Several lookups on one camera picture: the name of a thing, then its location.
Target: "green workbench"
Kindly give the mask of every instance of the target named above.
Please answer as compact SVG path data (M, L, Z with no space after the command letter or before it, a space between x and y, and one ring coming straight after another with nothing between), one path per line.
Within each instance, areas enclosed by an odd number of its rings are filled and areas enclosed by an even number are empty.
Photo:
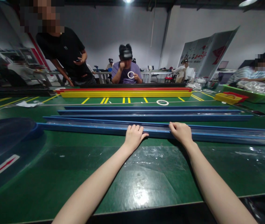
M15 106L22 98L0 102L0 119L58 115L65 105L169 106L223 105L200 92L196 98L62 98L39 97L46 101L36 108ZM243 103L265 113L265 104ZM226 127L265 128L265 117L247 122L187 122ZM0 223L51 220L71 194L123 144L124 136L45 131L46 144L38 156L16 177L0 188ZM239 197L265 194L265 147L197 142L203 154ZM174 206L202 201L189 168L185 151L174 140L144 140L119 171L95 215L144 208Z

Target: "red arrow label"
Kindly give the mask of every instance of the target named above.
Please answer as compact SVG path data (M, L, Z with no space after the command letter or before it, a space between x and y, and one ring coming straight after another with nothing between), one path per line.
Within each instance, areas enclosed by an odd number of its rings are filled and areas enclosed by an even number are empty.
M18 155L13 155L10 158L8 158L4 163L0 165L0 173L2 173L4 170L10 167L19 158L20 157Z

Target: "purple t-shirt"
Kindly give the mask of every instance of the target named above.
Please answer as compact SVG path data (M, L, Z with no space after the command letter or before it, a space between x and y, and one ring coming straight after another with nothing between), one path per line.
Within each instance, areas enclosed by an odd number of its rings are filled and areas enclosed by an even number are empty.
M117 74L118 70L119 70L119 65L120 62L116 62L113 65L113 69L112 69L112 79L115 77L115 75ZM142 75L141 75L141 71L139 66L136 63L131 63L130 69L123 69L122 73L121 73L121 78L119 83L128 83L128 84L133 84L133 83L137 83L137 81L133 78L130 79L127 74L132 71L136 74L138 74L138 76L140 77L140 79L142 79Z

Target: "hand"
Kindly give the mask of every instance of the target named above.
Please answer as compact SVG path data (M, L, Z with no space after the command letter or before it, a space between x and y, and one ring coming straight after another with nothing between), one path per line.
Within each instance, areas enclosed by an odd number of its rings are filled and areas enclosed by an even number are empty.
M192 142L192 130L187 124L183 123L172 123L170 122L169 127L172 135L183 145Z
M135 80L138 80L138 79L139 79L138 74L134 73L134 74L133 74L133 78L134 78Z
M69 80L68 83L70 86L74 87L74 84L72 83L72 81Z
M144 128L139 125L128 126L123 146L128 148L130 153L133 153L138 148L141 141L149 136L147 133L143 134L143 130Z
M120 70L122 71L125 67L125 63L124 62L120 62Z
M82 64L84 64L85 62L83 61L83 59L82 58L79 58L78 57L78 59L80 59L80 61L79 62L76 62L76 61L73 61L76 65L82 65Z

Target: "ceiling light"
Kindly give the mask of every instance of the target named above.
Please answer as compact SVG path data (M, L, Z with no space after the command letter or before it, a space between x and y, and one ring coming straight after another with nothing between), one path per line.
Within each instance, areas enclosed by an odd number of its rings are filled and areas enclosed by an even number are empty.
M123 0L125 3L127 3L127 4L130 4L130 3L132 3L134 0Z
M258 0L246 0L246 1L242 2L242 3L240 3L240 4L239 4L239 7L244 7L244 6L247 6L247 5L253 4L253 3L255 3L256 1L258 1Z

